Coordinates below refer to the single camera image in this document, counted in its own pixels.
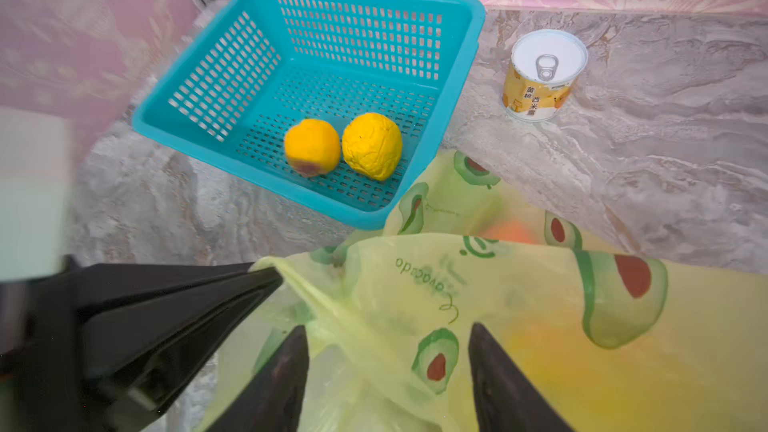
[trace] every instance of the gray marble surface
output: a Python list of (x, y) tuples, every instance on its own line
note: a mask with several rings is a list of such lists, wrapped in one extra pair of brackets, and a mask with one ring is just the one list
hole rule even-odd
[[(590, 61), (558, 116), (527, 124), (501, 88), (516, 39), (542, 28), (579, 36)], [(763, 271), (768, 20), (489, 11), (479, 40), (445, 147), (632, 252)], [(78, 169), (71, 249), (83, 264), (247, 262), (350, 232), (140, 136), (128, 115)]]

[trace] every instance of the can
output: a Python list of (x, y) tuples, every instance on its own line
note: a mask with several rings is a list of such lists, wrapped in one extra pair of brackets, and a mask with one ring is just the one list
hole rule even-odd
[(523, 35), (512, 48), (504, 106), (527, 122), (551, 119), (588, 58), (584, 43), (568, 32), (543, 29)]

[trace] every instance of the blue plastic basket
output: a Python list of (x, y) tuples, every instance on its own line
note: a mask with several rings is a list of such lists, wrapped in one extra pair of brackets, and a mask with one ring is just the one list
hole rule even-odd
[[(134, 114), (137, 132), (314, 208), (377, 229), (434, 158), (477, 51), (477, 0), (232, 0)], [(303, 178), (283, 136), (305, 118), (343, 134), (378, 112), (402, 132), (383, 182), (341, 163)]]

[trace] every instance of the yellow fruit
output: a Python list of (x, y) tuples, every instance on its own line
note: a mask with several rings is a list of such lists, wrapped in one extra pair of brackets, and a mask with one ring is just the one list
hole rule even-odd
[(339, 165), (339, 134), (325, 120), (304, 119), (286, 132), (288, 163), (302, 177), (327, 174)]
[(400, 129), (381, 114), (367, 113), (352, 120), (341, 140), (344, 160), (375, 180), (387, 180), (402, 154)]

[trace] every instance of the yellow-green plastic bag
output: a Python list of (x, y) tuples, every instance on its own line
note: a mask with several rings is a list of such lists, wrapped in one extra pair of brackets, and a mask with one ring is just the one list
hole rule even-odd
[(476, 430), (474, 322), (575, 430), (768, 430), (766, 278), (623, 254), (460, 152), (437, 155), (382, 231), (253, 270), (271, 266), (287, 285), (220, 350), (201, 430), (299, 323), (301, 430)]

